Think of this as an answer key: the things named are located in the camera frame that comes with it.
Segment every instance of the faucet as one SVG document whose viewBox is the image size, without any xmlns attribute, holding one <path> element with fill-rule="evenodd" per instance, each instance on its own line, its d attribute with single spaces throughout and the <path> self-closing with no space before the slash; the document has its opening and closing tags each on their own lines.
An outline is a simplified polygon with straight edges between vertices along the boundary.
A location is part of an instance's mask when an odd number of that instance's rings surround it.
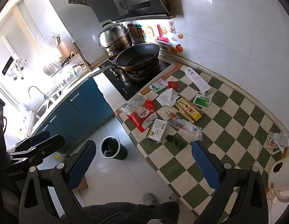
<svg viewBox="0 0 289 224">
<path fill-rule="evenodd" d="M 36 86 L 30 86 L 29 89 L 28 89 L 28 94 L 29 94 L 29 90 L 32 88 L 32 87 L 35 87 L 37 90 L 39 90 Z M 49 99 L 49 97 L 47 96 L 47 94 L 43 93 L 41 90 L 39 90 L 43 95 L 44 95 L 44 99 Z"/>
</svg>

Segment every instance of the cabinet handle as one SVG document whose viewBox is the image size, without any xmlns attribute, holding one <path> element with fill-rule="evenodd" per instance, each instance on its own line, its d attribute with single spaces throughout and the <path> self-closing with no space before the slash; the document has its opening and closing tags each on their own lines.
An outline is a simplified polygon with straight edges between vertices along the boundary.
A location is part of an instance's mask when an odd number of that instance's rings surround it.
<svg viewBox="0 0 289 224">
<path fill-rule="evenodd" d="M 50 120 L 49 122 L 52 123 L 53 120 L 55 120 L 56 117 L 57 117 L 57 116 L 54 116 L 54 117 L 52 118 L 52 120 Z"/>
<path fill-rule="evenodd" d="M 47 129 L 48 126 L 49 126 L 49 125 L 46 125 L 46 126 L 43 128 L 43 131 L 44 131 L 45 129 Z"/>
<path fill-rule="evenodd" d="M 80 94 L 80 93 L 77 93 L 76 96 L 73 97 L 70 101 L 73 102 L 73 101 L 79 96 L 79 94 Z"/>
</svg>

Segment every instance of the black wok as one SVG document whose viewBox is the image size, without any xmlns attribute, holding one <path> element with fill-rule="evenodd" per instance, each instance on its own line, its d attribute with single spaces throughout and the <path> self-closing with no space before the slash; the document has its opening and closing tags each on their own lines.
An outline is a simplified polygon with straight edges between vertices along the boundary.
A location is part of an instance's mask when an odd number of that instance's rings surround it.
<svg viewBox="0 0 289 224">
<path fill-rule="evenodd" d="M 133 45 L 123 50 L 115 58 L 115 64 L 125 71 L 139 71 L 147 68 L 158 59 L 160 47 L 153 43 L 142 43 Z M 115 66 L 108 66 L 95 73 L 91 74 L 89 78 L 99 75 L 105 70 Z"/>
</svg>

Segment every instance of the black glass cooktop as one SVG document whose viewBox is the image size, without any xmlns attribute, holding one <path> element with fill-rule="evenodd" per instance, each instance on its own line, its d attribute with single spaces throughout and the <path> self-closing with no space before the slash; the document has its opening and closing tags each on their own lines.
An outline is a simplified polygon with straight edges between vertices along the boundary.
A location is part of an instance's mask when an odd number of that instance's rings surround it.
<svg viewBox="0 0 289 224">
<path fill-rule="evenodd" d="M 105 68 L 107 66 L 113 65 L 112 62 L 106 61 L 101 66 L 100 69 Z M 124 82 L 121 79 L 120 74 L 115 75 L 112 71 L 106 70 L 104 71 L 105 76 L 109 79 L 109 81 L 115 86 L 115 88 L 120 92 L 120 94 L 124 97 L 125 100 L 129 100 L 132 98 L 141 88 L 143 88 L 147 83 L 149 83 L 155 76 L 157 76 L 160 72 L 169 67 L 170 64 L 159 60 L 159 66 L 154 70 L 153 73 L 150 74 L 149 77 L 141 80 L 141 81 L 126 81 Z"/>
</svg>

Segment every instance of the checkered tablecloth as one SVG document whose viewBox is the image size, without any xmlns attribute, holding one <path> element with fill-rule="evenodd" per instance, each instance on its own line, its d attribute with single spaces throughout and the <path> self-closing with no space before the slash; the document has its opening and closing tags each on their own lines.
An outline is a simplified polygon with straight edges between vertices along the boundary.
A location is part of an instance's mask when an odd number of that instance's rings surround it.
<svg viewBox="0 0 289 224">
<path fill-rule="evenodd" d="M 199 89 L 185 75 L 185 68 L 187 66 L 183 65 L 165 81 L 178 81 L 181 88 L 176 93 L 192 102 Z M 212 103 L 202 109 L 204 114 L 195 123 L 203 128 L 202 143 L 223 163 L 228 162 L 240 169 L 257 166 L 266 187 L 268 173 L 281 158 L 281 153 L 272 156 L 273 150 L 267 147 L 265 141 L 269 131 L 279 133 L 279 128 L 245 96 L 214 77 L 198 70 L 196 72 L 212 87 L 207 94 L 212 98 Z M 176 107 L 162 107 L 156 100 L 166 89 L 157 93 L 151 90 L 145 96 L 154 102 L 159 119 L 167 120 L 167 111 L 184 119 Z M 149 129 L 140 133 L 124 113 L 117 117 L 157 174 L 188 208 L 200 215 L 211 200 L 214 189 L 208 186 L 191 155 L 192 137 L 168 125 L 162 143 L 157 144 L 146 138 Z M 175 135 L 182 142 L 183 148 L 167 141 L 166 135 Z M 227 218 L 236 197 L 237 189 L 232 193 L 220 222 Z"/>
</svg>

